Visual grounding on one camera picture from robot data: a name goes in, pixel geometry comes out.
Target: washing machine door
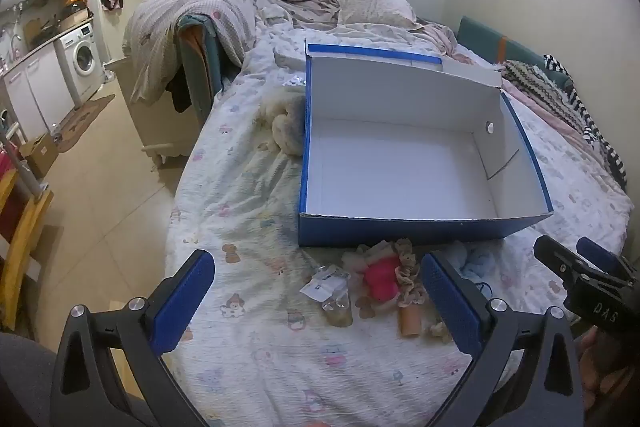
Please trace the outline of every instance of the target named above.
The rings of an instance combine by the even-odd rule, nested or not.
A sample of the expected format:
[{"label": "washing machine door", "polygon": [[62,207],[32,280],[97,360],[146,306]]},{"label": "washing machine door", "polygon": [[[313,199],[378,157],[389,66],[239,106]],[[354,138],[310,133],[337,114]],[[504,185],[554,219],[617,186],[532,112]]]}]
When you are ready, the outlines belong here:
[{"label": "washing machine door", "polygon": [[74,48],[74,67],[80,76],[89,76],[94,72],[97,62],[94,53],[91,51],[91,42],[80,41]]}]

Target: silver bolt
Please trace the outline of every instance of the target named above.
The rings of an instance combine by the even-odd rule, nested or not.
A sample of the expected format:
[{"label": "silver bolt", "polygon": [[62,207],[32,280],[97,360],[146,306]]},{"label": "silver bolt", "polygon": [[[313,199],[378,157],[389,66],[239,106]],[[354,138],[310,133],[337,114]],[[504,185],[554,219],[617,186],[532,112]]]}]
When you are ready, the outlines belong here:
[{"label": "silver bolt", "polygon": [[82,304],[78,304],[71,308],[72,317],[80,317],[81,315],[84,315],[84,306],[82,306]]},{"label": "silver bolt", "polygon": [[502,313],[507,311],[507,303],[501,299],[494,299],[491,301],[491,308]]},{"label": "silver bolt", "polygon": [[551,316],[556,319],[562,319],[564,317],[564,312],[557,306],[551,306],[551,308],[549,308],[549,313],[551,313]]},{"label": "silver bolt", "polygon": [[129,301],[129,309],[135,312],[137,312],[138,310],[141,310],[144,307],[144,305],[145,305],[145,299],[143,299],[142,297],[134,297]]}]

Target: pink plush toy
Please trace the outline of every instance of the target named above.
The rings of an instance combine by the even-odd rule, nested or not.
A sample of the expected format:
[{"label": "pink plush toy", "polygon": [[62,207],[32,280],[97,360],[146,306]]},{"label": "pink plush toy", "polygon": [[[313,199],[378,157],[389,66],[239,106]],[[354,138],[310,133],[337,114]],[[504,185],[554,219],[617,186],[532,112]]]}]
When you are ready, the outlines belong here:
[{"label": "pink plush toy", "polygon": [[370,265],[364,272],[364,282],[369,286],[369,294],[379,302],[395,298],[400,291],[396,279],[396,267],[400,266],[397,255],[385,257]]}]

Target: blue box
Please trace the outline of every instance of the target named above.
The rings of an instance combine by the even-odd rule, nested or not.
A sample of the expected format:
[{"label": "blue box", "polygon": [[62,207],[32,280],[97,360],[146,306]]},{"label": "blue box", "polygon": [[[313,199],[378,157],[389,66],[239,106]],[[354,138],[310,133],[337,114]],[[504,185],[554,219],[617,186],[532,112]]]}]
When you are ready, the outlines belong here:
[{"label": "blue box", "polygon": [[308,44],[301,247],[506,237],[553,213],[497,71]]}]

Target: patterned bed sheet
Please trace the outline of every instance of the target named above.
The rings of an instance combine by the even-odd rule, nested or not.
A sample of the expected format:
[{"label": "patterned bed sheet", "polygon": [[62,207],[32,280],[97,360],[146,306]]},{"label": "patterned bed sheet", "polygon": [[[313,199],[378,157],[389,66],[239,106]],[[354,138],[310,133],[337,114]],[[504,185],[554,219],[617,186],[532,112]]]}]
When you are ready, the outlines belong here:
[{"label": "patterned bed sheet", "polygon": [[[258,21],[256,45],[236,81],[217,95],[175,198],[167,274],[202,248],[215,258],[216,277],[170,367],[215,427],[422,426],[469,357],[426,333],[401,339],[393,308],[361,318],[353,305],[353,325],[331,327],[319,305],[299,293],[316,267],[338,261],[342,251],[298,247],[301,161],[271,152],[270,133],[254,119],[263,95],[303,65],[305,39],[438,54],[420,35],[389,26],[320,32]],[[494,295],[516,310],[544,312],[562,306],[565,295],[561,281],[533,257],[536,238],[546,233],[575,250],[587,235],[620,253],[632,204],[593,158],[511,103],[556,212],[504,240],[469,245],[468,261],[490,256],[483,279]],[[426,305],[429,321],[435,316]]]}]

